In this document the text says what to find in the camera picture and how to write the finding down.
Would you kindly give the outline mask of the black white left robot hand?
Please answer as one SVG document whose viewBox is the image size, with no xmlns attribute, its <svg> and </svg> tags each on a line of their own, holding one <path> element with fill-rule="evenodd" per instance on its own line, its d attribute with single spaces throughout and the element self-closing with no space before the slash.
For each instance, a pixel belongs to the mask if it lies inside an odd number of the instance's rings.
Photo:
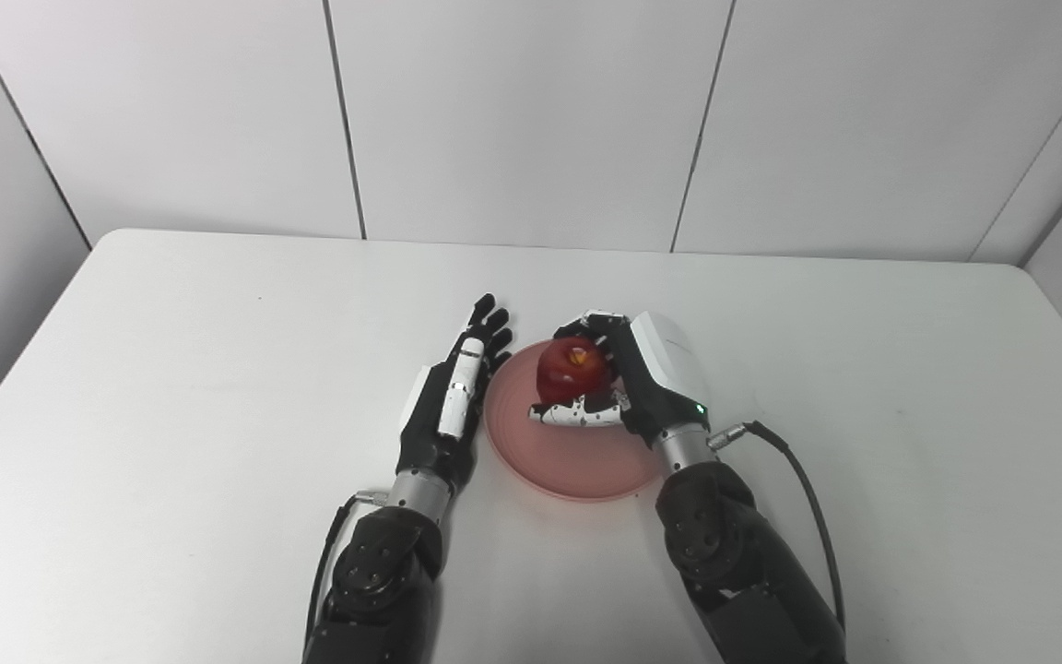
<svg viewBox="0 0 1062 664">
<path fill-rule="evenodd" d="M 422 369 L 402 416 L 397 475 L 427 472 L 451 495 L 468 484 L 486 391 L 511 357 L 509 323 L 510 312 L 493 294 L 484 294 L 445 359 Z"/>
</svg>

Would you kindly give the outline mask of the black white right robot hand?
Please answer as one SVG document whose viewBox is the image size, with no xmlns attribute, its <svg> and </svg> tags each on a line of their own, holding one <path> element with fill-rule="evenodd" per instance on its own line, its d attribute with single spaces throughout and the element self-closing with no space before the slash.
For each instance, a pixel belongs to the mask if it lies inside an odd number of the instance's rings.
<svg viewBox="0 0 1062 664">
<path fill-rule="evenodd" d="M 664 314 L 636 318 L 589 310 L 556 329 L 602 351 L 615 386 L 570 402 L 531 405 L 528 418 L 552 426 L 624 426 L 670 469 L 712 462 L 710 391 L 686 333 Z"/>
</svg>

